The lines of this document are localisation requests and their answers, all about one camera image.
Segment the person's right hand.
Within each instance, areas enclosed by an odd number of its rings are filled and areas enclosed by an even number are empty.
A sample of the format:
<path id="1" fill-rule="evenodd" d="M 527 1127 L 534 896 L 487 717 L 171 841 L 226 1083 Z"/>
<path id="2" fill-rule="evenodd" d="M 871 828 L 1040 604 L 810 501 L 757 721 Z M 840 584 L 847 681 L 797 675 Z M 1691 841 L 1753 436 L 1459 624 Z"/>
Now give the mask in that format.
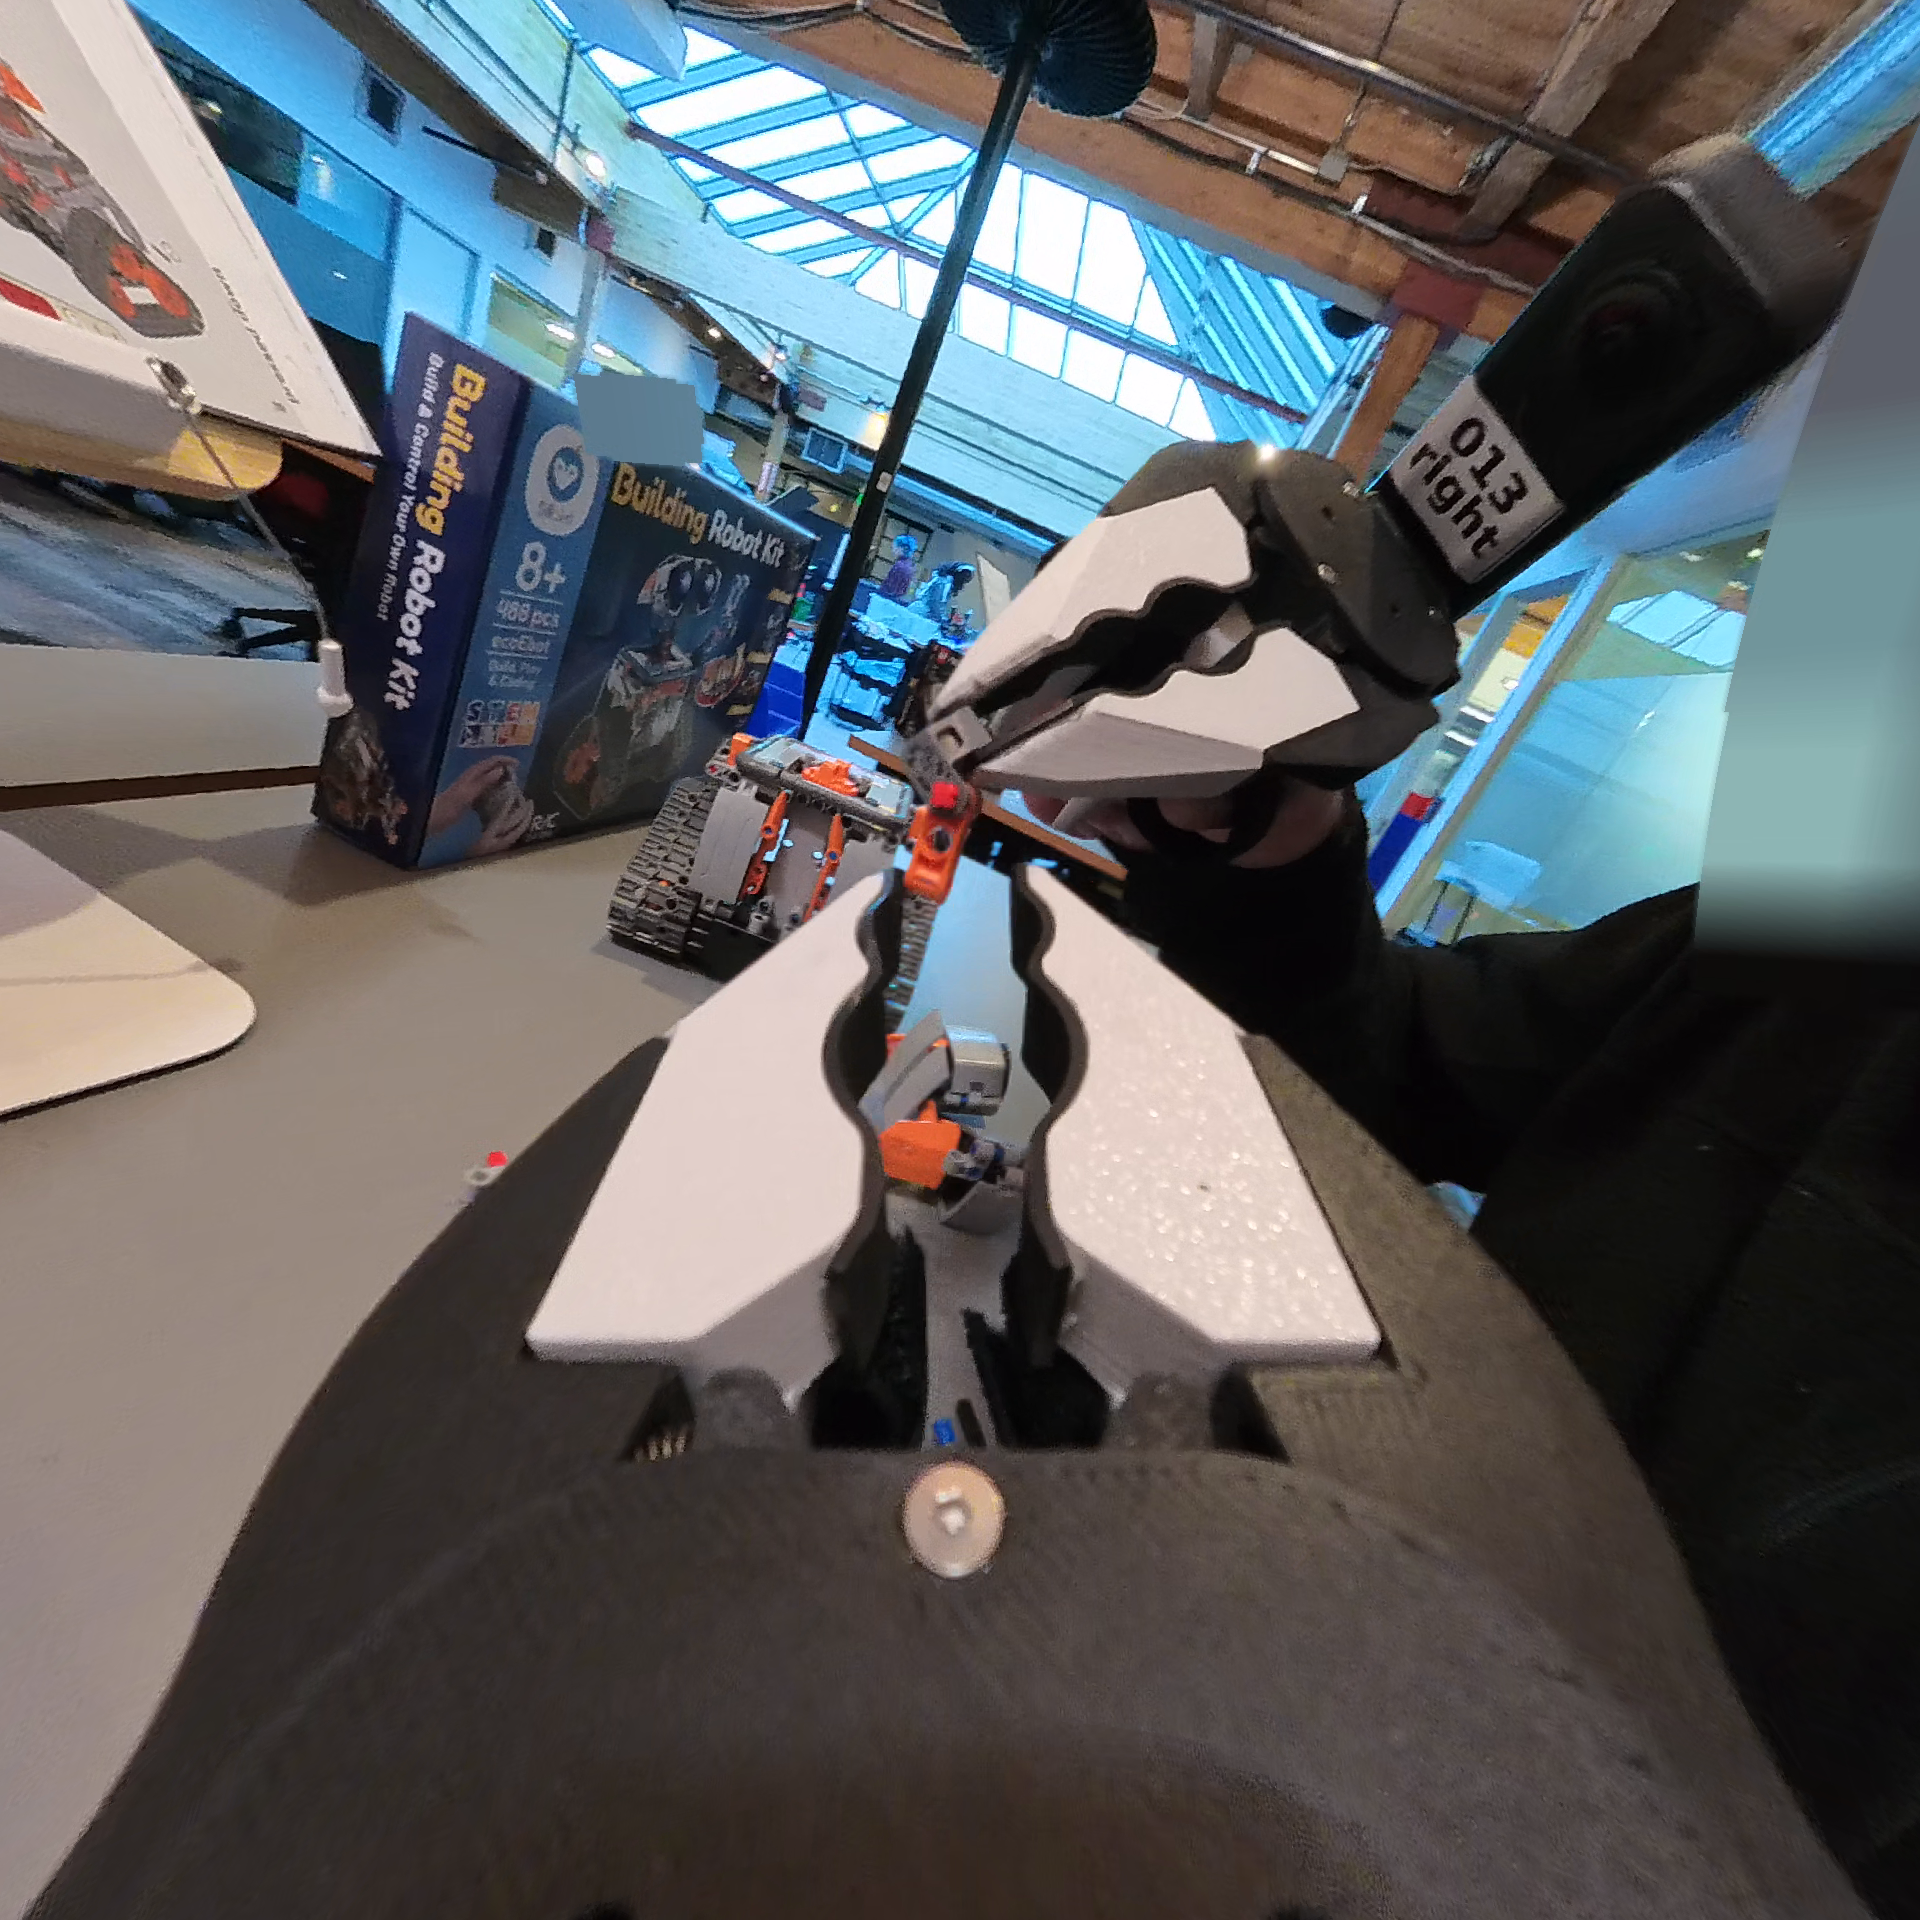
<path id="1" fill-rule="evenodd" d="M 1045 825 L 1096 841 L 1121 860 L 1206 847 L 1254 872 L 1295 863 L 1338 837 L 1351 798 L 1318 784 L 1277 780 L 1249 781 L 1218 798 L 1023 798 L 1023 805 Z"/>

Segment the grey and orange brick model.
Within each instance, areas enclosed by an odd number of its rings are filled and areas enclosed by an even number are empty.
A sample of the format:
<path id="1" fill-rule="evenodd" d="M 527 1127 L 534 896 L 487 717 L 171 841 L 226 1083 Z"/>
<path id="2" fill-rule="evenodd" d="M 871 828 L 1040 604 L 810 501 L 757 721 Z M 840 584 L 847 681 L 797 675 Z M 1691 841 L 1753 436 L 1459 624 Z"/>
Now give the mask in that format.
<path id="1" fill-rule="evenodd" d="M 1023 1147 L 990 1128 L 1010 1086 L 1010 1049 L 937 1011 L 894 1032 L 887 1049 L 859 1099 L 887 1182 L 930 1200 L 952 1231 L 983 1237 L 1016 1223 Z"/>

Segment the black metal post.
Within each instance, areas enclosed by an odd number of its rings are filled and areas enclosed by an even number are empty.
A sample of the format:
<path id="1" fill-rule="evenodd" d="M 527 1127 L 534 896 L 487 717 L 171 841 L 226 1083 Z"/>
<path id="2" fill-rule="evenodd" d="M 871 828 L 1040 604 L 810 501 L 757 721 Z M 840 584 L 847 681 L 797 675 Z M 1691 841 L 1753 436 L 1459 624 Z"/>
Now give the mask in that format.
<path id="1" fill-rule="evenodd" d="M 894 407 L 854 505 L 847 543 L 813 624 L 802 681 L 803 726 L 818 708 L 857 587 L 866 579 L 889 493 L 944 350 L 1000 167 L 1015 145 L 1021 112 L 1031 101 L 1040 101 L 1066 117 L 1113 118 L 1139 97 L 1159 57 L 1147 3 L 977 3 L 944 4 L 944 13 L 999 84 Z"/>

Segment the orange connector piece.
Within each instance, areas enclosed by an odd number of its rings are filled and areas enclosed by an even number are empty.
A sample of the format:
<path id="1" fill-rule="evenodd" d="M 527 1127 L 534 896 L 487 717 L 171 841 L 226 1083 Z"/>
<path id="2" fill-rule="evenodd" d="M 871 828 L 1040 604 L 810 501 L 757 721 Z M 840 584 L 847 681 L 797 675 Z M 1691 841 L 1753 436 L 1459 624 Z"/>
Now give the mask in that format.
<path id="1" fill-rule="evenodd" d="M 977 792 L 969 784 L 961 785 L 965 800 L 955 813 L 935 812 L 923 798 L 904 837 L 902 887 L 911 899 L 931 908 L 947 899 L 977 816 Z"/>

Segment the black tracked brick robot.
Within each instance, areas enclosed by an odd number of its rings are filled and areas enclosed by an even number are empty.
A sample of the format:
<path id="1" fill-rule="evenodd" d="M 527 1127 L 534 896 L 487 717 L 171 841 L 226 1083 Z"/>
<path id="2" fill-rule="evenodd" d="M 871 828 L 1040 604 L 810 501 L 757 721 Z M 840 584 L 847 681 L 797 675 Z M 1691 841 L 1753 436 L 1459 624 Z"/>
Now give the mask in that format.
<path id="1" fill-rule="evenodd" d="M 967 795 L 958 781 L 918 791 L 797 735 L 733 733 L 669 789 L 615 885 L 608 936 L 730 977 L 926 832 L 951 875 L 969 822 L 927 805 Z"/>

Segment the blue printed cardboard box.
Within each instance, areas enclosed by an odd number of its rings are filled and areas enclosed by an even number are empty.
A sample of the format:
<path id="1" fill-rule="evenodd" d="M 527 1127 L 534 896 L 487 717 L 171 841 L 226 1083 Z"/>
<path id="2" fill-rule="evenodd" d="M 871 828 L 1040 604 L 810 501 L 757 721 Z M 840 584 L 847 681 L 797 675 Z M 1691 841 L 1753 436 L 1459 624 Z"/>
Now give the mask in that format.
<path id="1" fill-rule="evenodd" d="M 816 535 L 401 324 L 334 632 L 317 820 L 425 870 L 645 822 L 746 726 Z"/>

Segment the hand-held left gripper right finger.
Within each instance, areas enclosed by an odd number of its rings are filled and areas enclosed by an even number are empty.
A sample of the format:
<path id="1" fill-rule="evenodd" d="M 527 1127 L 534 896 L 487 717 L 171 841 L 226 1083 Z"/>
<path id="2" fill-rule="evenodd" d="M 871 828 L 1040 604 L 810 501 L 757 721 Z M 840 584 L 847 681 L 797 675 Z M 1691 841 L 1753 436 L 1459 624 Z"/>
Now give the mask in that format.
<path id="1" fill-rule="evenodd" d="M 1040 868 L 1011 892 L 1021 1057 L 1046 1093 L 1011 1340 L 1110 1395 L 1365 1365 L 1381 1326 L 1231 1019 Z"/>

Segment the person's right forearm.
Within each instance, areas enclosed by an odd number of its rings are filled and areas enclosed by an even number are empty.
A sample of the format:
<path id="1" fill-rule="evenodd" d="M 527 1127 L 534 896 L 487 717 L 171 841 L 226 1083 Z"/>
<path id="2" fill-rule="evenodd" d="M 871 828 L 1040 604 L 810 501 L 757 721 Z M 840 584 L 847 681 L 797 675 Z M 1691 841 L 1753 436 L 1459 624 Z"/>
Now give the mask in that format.
<path id="1" fill-rule="evenodd" d="M 1277 865 L 1175 828 L 1121 863 L 1125 910 L 1167 972 L 1279 1047 L 1417 1177 L 1483 1192 L 1673 985 L 1695 923 L 1688 885 L 1586 927 L 1398 943 L 1377 921 L 1355 805 Z"/>

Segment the white instruction sheet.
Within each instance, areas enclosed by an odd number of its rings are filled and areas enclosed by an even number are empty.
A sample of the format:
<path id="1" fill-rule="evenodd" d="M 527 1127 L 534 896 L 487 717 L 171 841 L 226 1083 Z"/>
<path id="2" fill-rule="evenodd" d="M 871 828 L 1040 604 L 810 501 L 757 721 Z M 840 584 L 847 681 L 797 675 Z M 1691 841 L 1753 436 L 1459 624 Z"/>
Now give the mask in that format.
<path id="1" fill-rule="evenodd" d="M 145 341 L 40 243 L 2 219 L 5 329 L 81 329 L 142 348 L 217 417 L 369 457 L 376 446 L 246 206 L 118 3 L 5 3 L 2 64 L 194 296 L 198 339 Z"/>

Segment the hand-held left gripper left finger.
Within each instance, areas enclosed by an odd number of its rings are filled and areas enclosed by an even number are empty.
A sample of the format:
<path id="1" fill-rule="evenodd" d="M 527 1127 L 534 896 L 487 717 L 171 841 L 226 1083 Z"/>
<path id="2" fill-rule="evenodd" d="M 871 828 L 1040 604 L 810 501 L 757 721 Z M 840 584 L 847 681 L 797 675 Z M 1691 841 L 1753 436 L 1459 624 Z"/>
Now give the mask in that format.
<path id="1" fill-rule="evenodd" d="M 872 1366 L 889 1310 L 879 1145 L 889 875 L 864 878 L 680 1019 L 525 1329 L 542 1359 L 746 1371 L 802 1396 Z"/>

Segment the white booklet holder board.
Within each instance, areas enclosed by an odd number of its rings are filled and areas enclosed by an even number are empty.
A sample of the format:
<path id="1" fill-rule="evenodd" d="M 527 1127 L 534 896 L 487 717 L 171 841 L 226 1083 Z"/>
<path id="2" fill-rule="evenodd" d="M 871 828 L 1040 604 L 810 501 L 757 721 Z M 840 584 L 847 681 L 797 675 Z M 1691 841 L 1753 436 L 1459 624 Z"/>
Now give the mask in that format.
<path id="1" fill-rule="evenodd" d="M 70 326 L 5 329 L 2 444 L 8 459 L 30 449 L 83 449 L 114 459 L 157 454 L 185 431 L 185 408 L 142 348 Z"/>

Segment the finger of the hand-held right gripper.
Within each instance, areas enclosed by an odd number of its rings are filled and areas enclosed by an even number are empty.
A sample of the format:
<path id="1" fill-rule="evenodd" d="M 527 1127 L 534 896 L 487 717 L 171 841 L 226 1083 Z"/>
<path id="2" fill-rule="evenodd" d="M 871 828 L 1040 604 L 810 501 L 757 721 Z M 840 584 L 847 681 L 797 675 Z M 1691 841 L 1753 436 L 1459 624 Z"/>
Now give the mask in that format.
<path id="1" fill-rule="evenodd" d="M 970 780 L 1029 798 L 1218 798 L 1357 713 L 1342 667 L 1303 636 L 1223 617 L 1152 687 L 1070 702 L 990 747 Z"/>
<path id="2" fill-rule="evenodd" d="M 1093 519 L 973 640 L 927 702 L 927 720 L 1025 699 L 1051 677 L 1090 665 L 1107 627 L 1130 628 L 1167 591 L 1229 596 L 1251 579 L 1249 533 L 1218 492 Z"/>

